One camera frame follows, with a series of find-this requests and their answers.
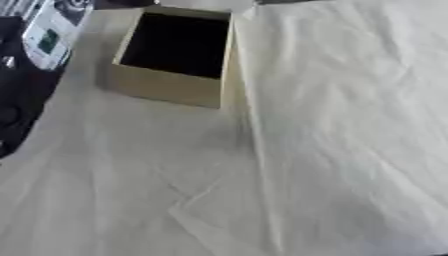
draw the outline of wrapping paper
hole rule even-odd
[[[138,10],[96,12],[42,120],[2,161],[0,255],[448,252],[447,8],[237,14],[245,90],[226,88],[220,112],[108,90]]]

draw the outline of open box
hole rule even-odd
[[[220,108],[231,23],[228,13],[145,8],[114,58],[111,87],[134,97]]]

